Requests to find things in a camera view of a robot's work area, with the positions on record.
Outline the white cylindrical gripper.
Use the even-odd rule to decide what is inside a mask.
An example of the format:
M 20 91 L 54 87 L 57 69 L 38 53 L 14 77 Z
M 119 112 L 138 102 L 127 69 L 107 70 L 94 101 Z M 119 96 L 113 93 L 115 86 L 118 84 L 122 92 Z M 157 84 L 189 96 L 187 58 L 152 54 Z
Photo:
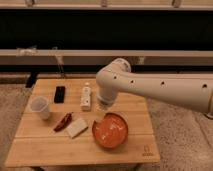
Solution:
M 104 119 L 105 110 L 110 108 L 114 104 L 114 101 L 115 101 L 115 97 L 113 95 L 101 93 L 101 92 L 97 94 L 97 102 L 99 107 L 96 108 L 96 112 L 95 112 L 96 122 L 100 123 Z

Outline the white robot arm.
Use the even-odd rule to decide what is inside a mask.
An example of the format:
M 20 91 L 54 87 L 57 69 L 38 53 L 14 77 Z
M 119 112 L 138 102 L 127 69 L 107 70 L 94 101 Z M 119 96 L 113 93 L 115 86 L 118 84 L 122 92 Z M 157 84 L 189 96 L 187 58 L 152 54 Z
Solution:
M 188 108 L 213 120 L 211 74 L 135 74 L 127 60 L 117 58 L 98 71 L 96 83 L 97 100 L 104 108 L 125 92 Z

